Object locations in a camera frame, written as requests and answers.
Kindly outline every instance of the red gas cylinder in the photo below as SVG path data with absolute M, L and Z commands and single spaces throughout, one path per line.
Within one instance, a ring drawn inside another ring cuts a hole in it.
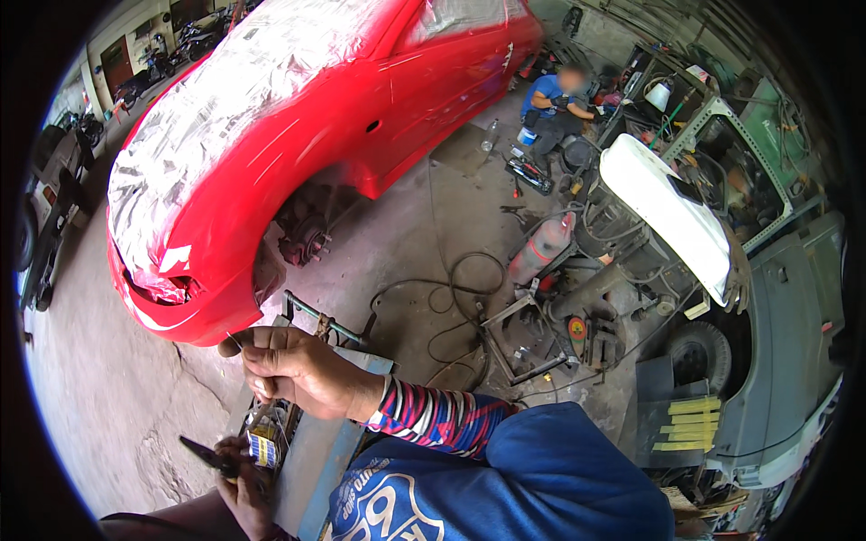
M 572 239 L 575 215 L 567 213 L 562 220 L 547 220 L 530 237 L 517 257 L 508 265 L 508 276 L 515 284 L 527 284 L 553 261 Z

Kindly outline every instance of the bottle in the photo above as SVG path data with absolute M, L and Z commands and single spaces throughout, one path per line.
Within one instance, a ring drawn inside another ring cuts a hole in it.
M 529 283 L 553 258 L 562 253 L 572 239 L 574 220 L 574 213 L 569 212 L 562 220 L 547 220 L 541 224 L 508 265 L 508 276 L 514 284 Z
M 499 119 L 494 119 L 493 122 L 490 123 L 490 127 L 484 133 L 484 140 L 481 142 L 481 149 L 485 152 L 490 152 L 493 150 L 493 145 L 496 144 L 496 140 L 499 138 Z

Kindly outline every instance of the hand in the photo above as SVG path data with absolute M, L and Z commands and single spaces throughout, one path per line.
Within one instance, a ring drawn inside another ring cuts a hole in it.
M 295 327 L 251 327 L 223 340 L 219 353 L 241 358 L 247 385 L 269 402 L 284 398 L 318 419 L 366 422 L 378 409 L 385 379 L 361 370 Z
M 722 295 L 722 302 L 725 303 L 725 312 L 731 312 L 734 305 L 737 306 L 737 315 L 743 313 L 743 310 L 749 305 L 749 285 L 752 281 L 752 266 L 746 257 L 746 252 L 737 236 L 723 220 L 719 220 L 721 228 L 725 231 L 727 245 L 730 247 L 731 268 L 727 271 L 727 281 L 725 282 L 725 292 Z
M 568 100 L 570 98 L 566 95 L 558 96 L 556 98 L 551 98 L 550 103 L 554 107 L 559 107 L 560 109 L 565 109 L 568 107 Z
M 237 484 L 228 482 L 217 473 L 216 489 L 247 537 L 253 541 L 260 541 L 268 538 L 276 526 L 271 519 L 270 507 L 259 494 L 257 472 L 250 464 L 252 459 L 241 455 L 241 450 L 248 445 L 246 438 L 230 437 L 214 446 L 216 454 L 228 455 L 241 462 Z

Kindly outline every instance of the concrete floor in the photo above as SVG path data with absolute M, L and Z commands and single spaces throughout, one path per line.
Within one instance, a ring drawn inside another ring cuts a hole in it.
M 159 88 L 151 90 L 155 95 Z M 472 122 L 503 124 L 497 145 L 505 152 L 519 131 L 518 111 L 525 89 L 519 87 Z M 133 116 L 107 124 L 107 141 L 100 144 L 97 165 L 85 186 L 101 197 L 113 158 L 146 98 Z M 491 157 L 477 174 L 466 176 L 423 159 L 380 199 L 355 209 L 334 232 L 331 254 L 304 269 L 287 268 L 285 287 L 340 323 L 361 330 L 372 295 L 386 284 L 407 278 L 445 280 L 437 249 L 441 243 L 447 265 L 460 254 L 483 251 L 500 261 L 521 237 L 513 216 L 500 205 L 524 204 L 534 216 L 557 205 L 524 189 L 512 198 L 512 178 L 503 163 Z M 242 384 L 237 358 L 223 359 L 216 348 L 174 344 L 135 323 L 113 290 L 106 263 L 105 203 L 83 230 L 68 229 L 55 270 L 55 297 L 45 313 L 28 312 L 27 330 L 34 343 L 28 350 L 29 370 L 42 415 L 70 479 L 95 517 L 111 512 L 150 512 L 210 490 L 211 472 L 178 444 L 178 435 L 213 444 L 221 439 L 230 405 Z M 460 283 L 491 287 L 499 271 L 490 261 L 473 259 L 457 273 Z M 373 350 L 395 360 L 396 373 L 406 381 L 425 383 L 441 364 L 430 359 L 427 342 L 437 332 L 462 320 L 455 310 L 433 313 L 427 296 L 436 287 L 412 284 L 389 291 L 377 306 Z M 501 290 L 503 299 L 510 285 Z M 627 304 L 625 294 L 616 303 Z M 473 302 L 462 297 L 467 310 Z M 431 304 L 448 305 L 446 290 Z M 280 311 L 280 295 L 262 307 L 260 325 Z M 296 323 L 308 330 L 314 321 L 300 314 Z M 471 346 L 468 325 L 434 342 L 434 355 L 453 359 Z M 628 345 L 635 343 L 630 334 Z M 561 390 L 558 398 L 581 403 L 605 433 L 617 441 L 634 387 L 634 357 L 607 376 Z M 446 377 L 468 379 L 463 367 Z M 553 373 L 553 384 L 564 385 L 578 375 Z M 494 367 L 482 390 L 514 398 L 552 384 L 541 378 L 506 389 Z M 444 384 L 437 379 L 437 384 Z M 527 399 L 531 405 L 554 400 L 552 392 Z

